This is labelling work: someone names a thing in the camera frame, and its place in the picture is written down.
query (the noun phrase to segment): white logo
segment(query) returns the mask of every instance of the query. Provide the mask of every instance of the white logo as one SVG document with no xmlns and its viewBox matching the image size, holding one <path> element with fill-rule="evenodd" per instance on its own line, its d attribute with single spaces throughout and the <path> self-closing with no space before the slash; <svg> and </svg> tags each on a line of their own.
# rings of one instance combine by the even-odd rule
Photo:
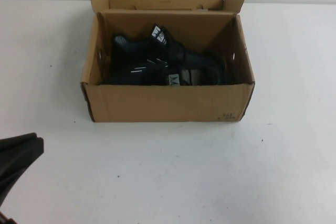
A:
<svg viewBox="0 0 336 224">
<path fill-rule="evenodd" d="M 154 31 L 152 32 L 152 36 L 154 38 L 156 38 L 159 42 L 166 44 L 164 34 L 163 34 L 163 32 L 161 32 L 161 29 L 159 29 L 158 26 L 154 27 Z"/>
<path fill-rule="evenodd" d="M 180 86 L 180 76 L 178 73 L 168 75 L 169 86 Z"/>
<path fill-rule="evenodd" d="M 152 36 L 156 37 L 159 32 L 161 32 L 161 29 L 159 29 L 158 26 L 155 26 L 154 31 L 152 32 Z"/>
</svg>

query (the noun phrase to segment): cardboard box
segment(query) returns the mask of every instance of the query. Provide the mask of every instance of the cardboard box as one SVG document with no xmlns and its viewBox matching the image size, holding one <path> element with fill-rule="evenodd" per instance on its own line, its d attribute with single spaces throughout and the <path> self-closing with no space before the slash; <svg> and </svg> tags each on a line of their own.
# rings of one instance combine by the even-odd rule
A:
<svg viewBox="0 0 336 224">
<path fill-rule="evenodd" d="M 240 16 L 244 0 L 91 0 L 95 16 L 81 88 L 94 122 L 240 121 L 255 86 Z M 109 75 L 111 37 L 165 26 L 188 49 L 227 64 L 226 86 L 99 85 Z"/>
</svg>

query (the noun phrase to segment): black object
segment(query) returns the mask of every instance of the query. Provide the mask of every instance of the black object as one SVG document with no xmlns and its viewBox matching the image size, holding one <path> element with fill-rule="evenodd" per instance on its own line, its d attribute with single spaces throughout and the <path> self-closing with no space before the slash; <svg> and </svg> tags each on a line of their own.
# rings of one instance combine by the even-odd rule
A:
<svg viewBox="0 0 336 224">
<path fill-rule="evenodd" d="M 112 39 L 111 76 L 102 84 L 117 85 L 222 85 L 223 62 L 185 49 L 164 27 L 154 24 L 146 40 Z"/>
<path fill-rule="evenodd" d="M 0 206 L 25 170 L 44 152 L 35 133 L 0 140 Z M 0 213 L 0 223 L 15 223 Z"/>
</svg>

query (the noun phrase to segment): white table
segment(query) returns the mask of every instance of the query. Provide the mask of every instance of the white table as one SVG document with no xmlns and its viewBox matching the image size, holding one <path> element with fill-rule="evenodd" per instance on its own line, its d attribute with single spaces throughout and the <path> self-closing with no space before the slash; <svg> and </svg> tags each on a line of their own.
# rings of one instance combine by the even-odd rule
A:
<svg viewBox="0 0 336 224">
<path fill-rule="evenodd" d="M 336 6 L 245 4 L 256 87 L 239 123 L 90 121 L 90 2 L 0 1 L 0 138 L 45 153 L 1 210 L 18 224 L 335 223 Z"/>
</svg>

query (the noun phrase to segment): box flap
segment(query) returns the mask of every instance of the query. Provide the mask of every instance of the box flap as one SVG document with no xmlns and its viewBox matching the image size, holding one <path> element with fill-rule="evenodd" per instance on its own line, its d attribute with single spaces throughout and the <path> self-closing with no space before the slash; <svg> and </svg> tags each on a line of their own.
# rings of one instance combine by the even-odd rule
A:
<svg viewBox="0 0 336 224">
<path fill-rule="evenodd" d="M 224 0 L 223 10 L 240 13 L 245 0 Z"/>
<path fill-rule="evenodd" d="M 106 9 L 225 10 L 239 13 L 244 0 L 91 0 L 94 12 Z"/>
</svg>

